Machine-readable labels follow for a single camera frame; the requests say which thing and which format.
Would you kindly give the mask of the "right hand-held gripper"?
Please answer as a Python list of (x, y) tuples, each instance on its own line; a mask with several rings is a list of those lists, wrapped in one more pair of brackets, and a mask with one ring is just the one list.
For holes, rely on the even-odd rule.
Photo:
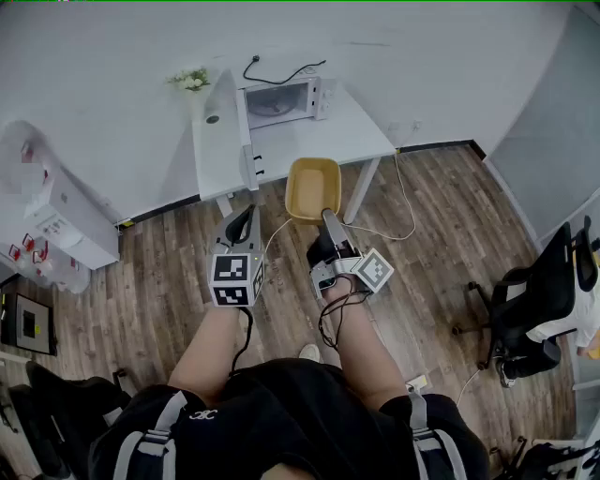
[(307, 251), (312, 289), (318, 300), (332, 288), (338, 278), (355, 276), (369, 293), (377, 293), (394, 273), (394, 267), (375, 248), (361, 253), (349, 240), (337, 214), (322, 210), (323, 225)]

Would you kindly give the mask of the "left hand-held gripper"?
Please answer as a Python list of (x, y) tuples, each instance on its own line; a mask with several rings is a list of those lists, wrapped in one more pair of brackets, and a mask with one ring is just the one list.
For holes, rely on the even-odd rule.
[(207, 255), (207, 280), (216, 307), (255, 305), (265, 277), (264, 253), (256, 204), (233, 211), (219, 222)]

